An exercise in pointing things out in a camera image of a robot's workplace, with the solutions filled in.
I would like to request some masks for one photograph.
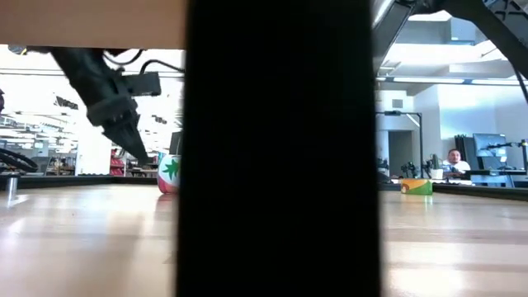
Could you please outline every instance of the computer monitor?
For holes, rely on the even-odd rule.
[[[183,131],[172,132],[171,146],[168,153],[179,155],[182,154],[182,133]]]
[[[506,136],[504,134],[475,133],[473,134],[473,140],[477,157],[507,157],[506,147],[489,148],[489,146],[506,144]]]

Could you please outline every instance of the desk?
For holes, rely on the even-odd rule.
[[[129,172],[132,177],[158,177],[156,169],[131,169]]]
[[[399,179],[392,179],[391,180],[394,184],[400,184],[401,181]],[[466,180],[445,180],[445,179],[441,179],[441,180],[438,180],[438,179],[429,179],[429,181],[431,181],[432,183],[438,183],[438,184],[457,184],[457,185],[466,185],[466,186],[472,186],[473,185],[473,182],[472,181],[466,181]]]
[[[524,170],[468,170],[465,175],[475,184],[504,184],[515,187],[513,175],[526,175]]]

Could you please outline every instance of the green star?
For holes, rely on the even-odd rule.
[[[173,159],[170,164],[165,165],[165,170],[163,170],[163,172],[168,173],[168,176],[172,180],[172,176],[176,176],[179,169],[180,169],[180,164],[176,163],[176,161],[174,161]]]

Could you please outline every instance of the white wall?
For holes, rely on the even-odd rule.
[[[414,97],[423,114],[424,155],[445,158],[454,136],[505,134],[508,141],[528,139],[528,103],[517,86],[437,85]],[[520,148],[508,149],[508,164],[524,167]]]
[[[414,112],[414,97],[407,96],[407,91],[377,91],[376,92],[376,111],[401,111]],[[393,108],[393,99],[403,100],[403,108]],[[406,116],[376,116],[376,141],[378,158],[387,159],[390,162],[390,149],[398,149],[396,147],[389,147],[389,131],[412,131],[413,139],[418,135],[418,127]],[[418,142],[413,142],[413,151],[418,151]]]
[[[414,97],[415,112],[422,113],[422,142],[423,142],[423,157],[429,159],[433,153],[442,154],[442,140],[440,129],[440,104],[438,97],[438,86],[432,86],[420,92]],[[419,141],[417,132],[413,133],[413,142],[415,147]],[[414,160],[419,163],[420,151],[414,150]]]
[[[376,157],[389,160],[389,132],[376,131]]]
[[[439,85],[441,158],[455,147],[455,136],[497,133],[495,98],[490,87]]]
[[[36,157],[48,157],[50,155],[50,150],[48,147],[50,146],[49,141],[42,141],[42,148],[33,148],[32,149],[32,155]]]

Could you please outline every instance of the ceiling light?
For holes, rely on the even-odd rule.
[[[20,134],[18,132],[12,131],[12,130],[0,129],[0,136],[19,137]]]
[[[406,66],[446,65],[476,62],[480,60],[480,54],[475,52],[472,45],[394,44],[385,60],[398,61]]]
[[[480,85],[499,85],[499,86],[518,86],[519,81],[513,80],[513,79],[474,79],[472,84],[480,84]]]
[[[394,78],[395,83],[464,83],[463,78]]]
[[[6,140],[8,143],[11,143],[11,144],[32,144],[35,142],[34,139],[0,139],[0,140]]]
[[[451,14],[446,11],[431,13],[431,14],[420,14],[409,17],[409,21],[449,21]]]

